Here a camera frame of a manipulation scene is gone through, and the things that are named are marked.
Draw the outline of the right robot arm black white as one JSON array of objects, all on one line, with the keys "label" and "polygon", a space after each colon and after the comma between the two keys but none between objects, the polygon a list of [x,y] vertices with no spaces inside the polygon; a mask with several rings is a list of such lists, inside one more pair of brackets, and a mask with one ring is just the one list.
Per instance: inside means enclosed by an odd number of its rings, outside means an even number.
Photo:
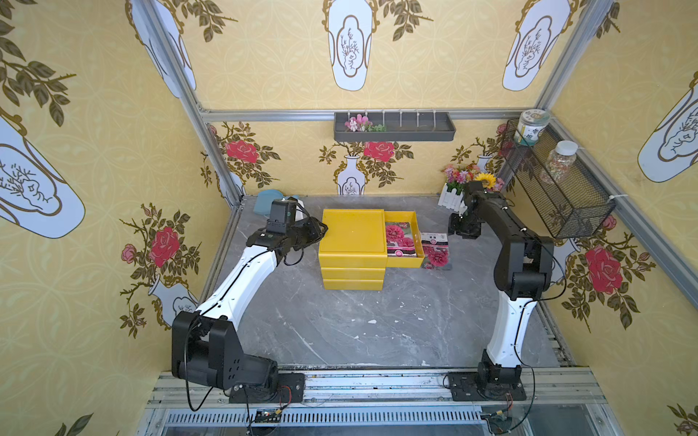
[{"label": "right robot arm black white", "polygon": [[448,232],[474,240],[482,225],[488,225],[501,243],[494,264],[499,291],[496,326],[476,376],[478,387],[485,390],[520,382],[526,329],[552,281],[554,242],[529,230],[500,192],[470,182],[458,212],[449,218]]}]

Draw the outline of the yellow top drawer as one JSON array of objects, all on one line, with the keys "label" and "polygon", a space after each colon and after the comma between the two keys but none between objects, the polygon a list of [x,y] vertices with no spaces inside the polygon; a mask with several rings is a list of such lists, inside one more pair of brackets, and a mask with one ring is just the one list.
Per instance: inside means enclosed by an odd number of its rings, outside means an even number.
[{"label": "yellow top drawer", "polygon": [[386,211],[385,236],[388,268],[422,266],[425,259],[416,212]]}]

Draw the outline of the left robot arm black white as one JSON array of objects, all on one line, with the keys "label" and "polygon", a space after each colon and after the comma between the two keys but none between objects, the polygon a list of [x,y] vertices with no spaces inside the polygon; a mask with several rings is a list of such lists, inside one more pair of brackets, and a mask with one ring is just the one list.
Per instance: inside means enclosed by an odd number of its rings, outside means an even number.
[{"label": "left robot arm black white", "polygon": [[252,234],[238,264],[225,281],[192,311],[182,311],[172,324],[171,371],[188,383],[226,391],[249,387],[274,392],[276,361],[246,354],[237,328],[265,279],[290,251],[319,243],[328,227],[314,217],[278,223]]}]

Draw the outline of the yellow three-drawer cabinet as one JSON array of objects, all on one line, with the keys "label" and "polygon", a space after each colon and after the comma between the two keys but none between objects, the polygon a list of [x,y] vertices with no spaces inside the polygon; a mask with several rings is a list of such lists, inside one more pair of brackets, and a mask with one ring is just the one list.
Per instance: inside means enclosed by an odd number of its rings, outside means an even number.
[{"label": "yellow three-drawer cabinet", "polygon": [[331,291],[380,291],[387,266],[385,212],[380,209],[325,209],[328,230],[318,260],[323,285]]}]

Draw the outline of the pink rose seed bag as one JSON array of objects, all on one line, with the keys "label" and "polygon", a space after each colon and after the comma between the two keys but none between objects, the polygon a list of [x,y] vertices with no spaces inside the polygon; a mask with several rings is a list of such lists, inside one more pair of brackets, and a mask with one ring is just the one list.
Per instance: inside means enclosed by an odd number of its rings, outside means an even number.
[{"label": "pink rose seed bag", "polygon": [[444,271],[453,269],[447,234],[422,233],[421,243],[425,254],[422,263],[424,269]]},{"label": "pink rose seed bag", "polygon": [[389,257],[416,257],[416,243],[408,222],[386,222],[385,236]]}]

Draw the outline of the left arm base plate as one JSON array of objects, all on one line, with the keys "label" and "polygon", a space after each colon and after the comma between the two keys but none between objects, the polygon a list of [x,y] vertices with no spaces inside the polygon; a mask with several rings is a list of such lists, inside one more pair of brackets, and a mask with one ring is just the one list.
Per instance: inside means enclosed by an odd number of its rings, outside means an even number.
[{"label": "left arm base plate", "polygon": [[260,385],[236,385],[229,397],[229,403],[301,403],[304,400],[305,376],[301,372],[280,372]]}]

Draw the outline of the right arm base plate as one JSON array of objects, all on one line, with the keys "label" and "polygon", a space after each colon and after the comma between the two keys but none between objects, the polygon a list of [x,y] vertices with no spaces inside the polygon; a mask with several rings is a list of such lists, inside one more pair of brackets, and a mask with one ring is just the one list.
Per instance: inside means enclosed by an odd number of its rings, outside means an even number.
[{"label": "right arm base plate", "polygon": [[446,375],[446,388],[453,401],[523,401],[527,399],[525,388],[520,381],[481,379],[477,372],[449,372]]}]

